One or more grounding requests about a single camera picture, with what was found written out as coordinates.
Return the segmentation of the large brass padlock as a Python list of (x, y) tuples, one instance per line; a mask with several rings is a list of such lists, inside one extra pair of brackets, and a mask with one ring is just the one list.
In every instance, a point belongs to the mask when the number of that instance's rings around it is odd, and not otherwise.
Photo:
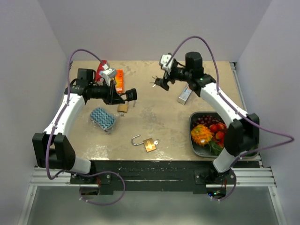
[(152, 152), (157, 149), (157, 145), (159, 143), (158, 139), (154, 140), (153, 138), (148, 138), (148, 139), (143, 140), (140, 143), (135, 143), (135, 139), (138, 137), (140, 137), (140, 135), (136, 135), (131, 138), (131, 144), (133, 146), (143, 145), (145, 147), (147, 153)]

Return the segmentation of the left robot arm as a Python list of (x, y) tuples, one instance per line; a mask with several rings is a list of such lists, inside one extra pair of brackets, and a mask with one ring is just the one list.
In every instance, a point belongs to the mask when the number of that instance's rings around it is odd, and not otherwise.
[(95, 70), (78, 69), (77, 77), (65, 89), (61, 106), (53, 120), (43, 132), (35, 133), (32, 138), (37, 165), (46, 169), (51, 180), (55, 176), (50, 174), (50, 169), (79, 173), (87, 184), (97, 179), (92, 162), (76, 155), (68, 136), (75, 119), (90, 99), (101, 99), (106, 105), (125, 103), (116, 89), (117, 70), (104, 66), (99, 74), (100, 79), (97, 80)]

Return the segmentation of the black padlock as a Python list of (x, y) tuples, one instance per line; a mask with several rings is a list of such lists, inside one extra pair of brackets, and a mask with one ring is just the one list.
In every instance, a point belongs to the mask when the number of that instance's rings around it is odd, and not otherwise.
[(124, 93), (121, 93), (120, 96), (124, 101), (136, 101), (137, 100), (137, 90), (135, 88), (129, 89)]

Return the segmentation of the small brass padlock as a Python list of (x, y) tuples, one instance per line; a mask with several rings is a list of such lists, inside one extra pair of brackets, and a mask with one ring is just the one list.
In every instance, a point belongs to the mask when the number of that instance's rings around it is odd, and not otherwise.
[(127, 113), (130, 109), (130, 105), (132, 105), (132, 107), (135, 106), (135, 101), (132, 102), (126, 102), (124, 104), (119, 104), (117, 107), (117, 112), (118, 113)]

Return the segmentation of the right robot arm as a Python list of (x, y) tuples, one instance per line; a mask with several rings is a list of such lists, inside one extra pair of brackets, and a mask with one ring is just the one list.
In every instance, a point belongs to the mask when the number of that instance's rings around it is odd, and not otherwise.
[(204, 72), (203, 59), (198, 52), (188, 52), (185, 66), (179, 67), (171, 54), (164, 54), (159, 66), (165, 72), (162, 78), (156, 78), (154, 84), (169, 90), (168, 83), (183, 81), (200, 98), (206, 101), (225, 122), (228, 130), (225, 134), (225, 147), (213, 161), (214, 170), (209, 172), (209, 179), (220, 184), (225, 179), (225, 172), (242, 153), (251, 150), (259, 143), (259, 117), (239, 108), (220, 88), (216, 80)]

